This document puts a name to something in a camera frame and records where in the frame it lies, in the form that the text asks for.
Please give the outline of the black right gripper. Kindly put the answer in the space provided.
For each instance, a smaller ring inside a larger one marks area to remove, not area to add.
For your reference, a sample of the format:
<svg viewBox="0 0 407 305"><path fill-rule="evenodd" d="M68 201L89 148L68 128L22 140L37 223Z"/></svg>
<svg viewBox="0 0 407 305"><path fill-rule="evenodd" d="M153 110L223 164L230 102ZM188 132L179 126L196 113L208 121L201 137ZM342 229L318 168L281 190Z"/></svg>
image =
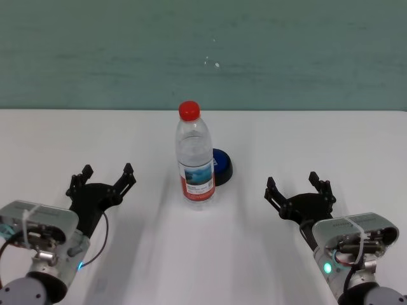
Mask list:
<svg viewBox="0 0 407 305"><path fill-rule="evenodd" d="M274 179L268 178L265 200L278 211L281 219L291 220L301 225L309 220L315 224L320 220L333 218L331 213L336 198L333 195L330 181L321 180L316 172L310 172L308 180L318 194L299 194L287 200L277 189Z"/></svg>

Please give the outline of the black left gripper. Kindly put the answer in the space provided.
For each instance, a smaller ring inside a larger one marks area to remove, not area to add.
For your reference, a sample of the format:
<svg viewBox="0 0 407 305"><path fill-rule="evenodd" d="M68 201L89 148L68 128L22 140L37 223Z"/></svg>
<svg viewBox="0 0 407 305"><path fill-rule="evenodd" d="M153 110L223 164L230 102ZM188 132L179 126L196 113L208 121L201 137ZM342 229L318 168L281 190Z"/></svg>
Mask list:
<svg viewBox="0 0 407 305"><path fill-rule="evenodd" d="M70 210L79 217L77 230L86 237L91 237L102 214L109 208L121 204L124 196L136 183L134 169L127 163L122 176L113 186L107 184L86 184L93 175L90 165L85 165L81 173L71 177L66 196L72 203Z"/></svg>

